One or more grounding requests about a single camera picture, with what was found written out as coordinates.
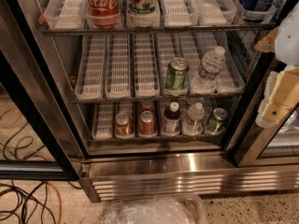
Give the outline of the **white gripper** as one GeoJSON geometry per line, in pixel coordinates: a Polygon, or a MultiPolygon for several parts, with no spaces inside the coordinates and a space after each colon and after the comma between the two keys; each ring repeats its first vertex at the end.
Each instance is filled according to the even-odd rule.
{"type": "Polygon", "coordinates": [[[278,61],[288,64],[281,72],[271,71],[255,123],[261,128],[279,124],[299,103],[299,2],[280,26],[254,46],[257,51],[275,52],[278,61]]]}

